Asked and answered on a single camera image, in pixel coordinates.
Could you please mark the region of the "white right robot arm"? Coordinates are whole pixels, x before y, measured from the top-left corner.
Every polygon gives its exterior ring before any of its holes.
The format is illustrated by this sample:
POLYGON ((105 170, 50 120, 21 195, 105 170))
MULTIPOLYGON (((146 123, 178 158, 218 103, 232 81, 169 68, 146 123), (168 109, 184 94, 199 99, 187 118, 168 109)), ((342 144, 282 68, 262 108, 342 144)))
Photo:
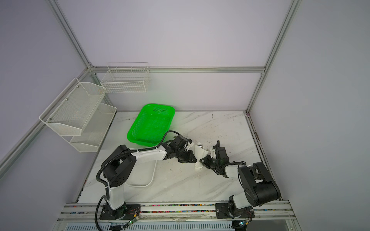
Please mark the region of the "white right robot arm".
POLYGON ((207 169, 225 178, 237 179, 242 192, 229 197, 227 203, 217 203, 218 218, 254 218, 254 207, 278 200, 281 192, 263 162, 247 165, 246 162, 230 162, 226 149, 218 141, 212 152, 199 162, 207 169))

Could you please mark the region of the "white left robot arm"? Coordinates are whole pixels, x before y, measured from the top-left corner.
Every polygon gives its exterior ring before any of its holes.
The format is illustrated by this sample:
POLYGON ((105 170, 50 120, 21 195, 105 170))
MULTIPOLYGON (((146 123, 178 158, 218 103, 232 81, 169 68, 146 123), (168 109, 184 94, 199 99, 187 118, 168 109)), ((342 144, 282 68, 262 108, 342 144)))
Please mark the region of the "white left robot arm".
POLYGON ((103 205, 100 219, 119 220, 133 216, 138 212, 138 208, 129 210, 124 198, 124 184, 129 179, 136 164, 173 158, 176 158, 182 164, 196 163, 197 159, 192 150, 193 147, 193 141, 182 135, 177 135, 169 141, 162 141, 153 147, 141 149, 129 149, 126 145, 117 147, 101 164, 95 177, 105 188, 103 200, 106 203, 103 205))

